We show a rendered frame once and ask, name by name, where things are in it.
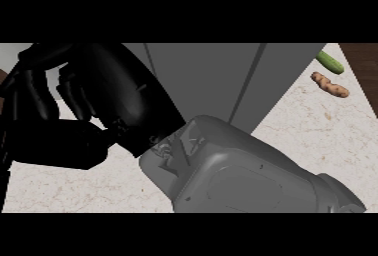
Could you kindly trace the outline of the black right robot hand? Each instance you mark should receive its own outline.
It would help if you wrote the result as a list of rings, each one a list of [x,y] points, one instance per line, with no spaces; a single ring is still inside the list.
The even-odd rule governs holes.
[[[154,74],[120,43],[35,43],[0,84],[0,170],[90,169],[118,144],[140,156],[185,125]]]

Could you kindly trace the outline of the brown sweet potato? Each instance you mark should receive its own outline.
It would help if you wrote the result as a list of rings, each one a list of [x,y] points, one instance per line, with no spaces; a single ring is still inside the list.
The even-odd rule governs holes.
[[[334,84],[331,80],[319,72],[313,72],[310,75],[312,80],[316,82],[319,88],[328,92],[332,96],[340,98],[347,98],[350,92],[346,87],[338,84]]]

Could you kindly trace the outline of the large flat dark grey door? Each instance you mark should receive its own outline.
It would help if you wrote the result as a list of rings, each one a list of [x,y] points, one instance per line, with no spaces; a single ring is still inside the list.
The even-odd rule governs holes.
[[[128,43],[186,119],[252,132],[323,48],[320,43]]]

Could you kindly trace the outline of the brown wooden cabinet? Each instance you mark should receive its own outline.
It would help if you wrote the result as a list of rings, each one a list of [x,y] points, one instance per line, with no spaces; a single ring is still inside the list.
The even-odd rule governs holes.
[[[378,117],[378,43],[341,43],[340,47]]]

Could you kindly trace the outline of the green cucumber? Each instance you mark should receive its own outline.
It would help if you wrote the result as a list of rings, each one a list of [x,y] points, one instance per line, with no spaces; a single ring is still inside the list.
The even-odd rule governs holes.
[[[343,64],[334,59],[334,57],[326,52],[320,51],[317,53],[316,60],[334,74],[340,75],[344,73]]]

